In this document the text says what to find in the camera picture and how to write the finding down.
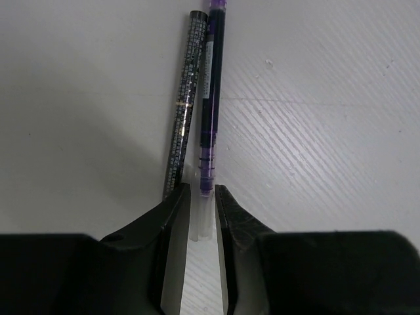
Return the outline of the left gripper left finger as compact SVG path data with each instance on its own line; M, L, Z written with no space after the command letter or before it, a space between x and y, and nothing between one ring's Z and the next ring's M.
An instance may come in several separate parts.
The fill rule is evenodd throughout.
M112 250L103 288L110 314L179 314L186 268L191 189L101 239Z

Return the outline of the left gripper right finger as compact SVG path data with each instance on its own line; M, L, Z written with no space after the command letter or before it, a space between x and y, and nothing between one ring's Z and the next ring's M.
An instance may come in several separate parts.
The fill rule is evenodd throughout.
M217 245L224 314L268 314L257 239L271 232L223 185L215 186Z

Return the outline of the purple ink pen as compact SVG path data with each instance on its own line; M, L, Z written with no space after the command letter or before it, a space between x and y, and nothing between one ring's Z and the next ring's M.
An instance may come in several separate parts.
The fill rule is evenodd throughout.
M222 60L226 25L226 1L209 2L201 84L201 125L198 170L192 185L190 239L208 240L213 235L216 142L221 100Z

